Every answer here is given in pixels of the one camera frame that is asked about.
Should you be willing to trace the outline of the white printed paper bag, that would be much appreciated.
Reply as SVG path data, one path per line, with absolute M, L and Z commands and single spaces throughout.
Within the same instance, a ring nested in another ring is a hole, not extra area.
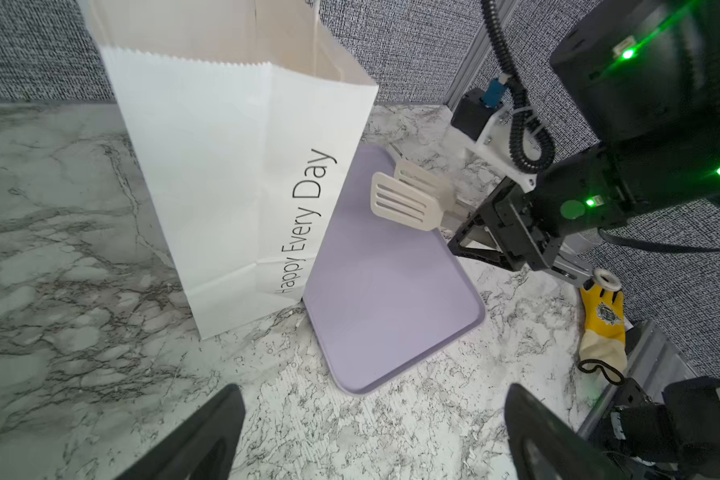
M 84 1 L 199 335 L 299 302 L 378 92 L 312 1 Z

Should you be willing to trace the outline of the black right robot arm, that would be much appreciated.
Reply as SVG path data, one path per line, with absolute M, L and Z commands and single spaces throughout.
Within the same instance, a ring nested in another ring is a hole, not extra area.
M 554 272 L 565 237 L 664 254 L 687 245 L 620 237 L 657 210 L 705 199 L 720 208 L 720 1 L 604 1 L 550 64 L 598 142 L 563 161 L 533 110 L 494 2 L 481 5 L 511 94 L 505 178 L 458 226 L 450 251 L 508 271 Z

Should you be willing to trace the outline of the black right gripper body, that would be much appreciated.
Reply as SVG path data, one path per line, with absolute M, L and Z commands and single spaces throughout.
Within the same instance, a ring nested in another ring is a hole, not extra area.
M 576 255 L 565 236 L 576 225 L 576 208 L 563 215 L 563 204 L 576 200 L 572 177 L 544 177 L 533 191 L 506 177 L 455 230 L 448 248 L 457 257 L 516 272 L 574 273 Z

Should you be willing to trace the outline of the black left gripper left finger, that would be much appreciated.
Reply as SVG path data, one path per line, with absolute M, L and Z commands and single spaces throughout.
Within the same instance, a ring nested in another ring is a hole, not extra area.
M 240 387 L 229 384 L 119 477 L 227 479 L 244 419 Z

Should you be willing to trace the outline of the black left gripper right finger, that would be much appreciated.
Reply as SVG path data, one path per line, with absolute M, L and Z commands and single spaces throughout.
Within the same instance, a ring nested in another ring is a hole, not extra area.
M 522 385 L 510 385 L 504 418 L 519 479 L 623 479 L 621 470 L 580 438 Z

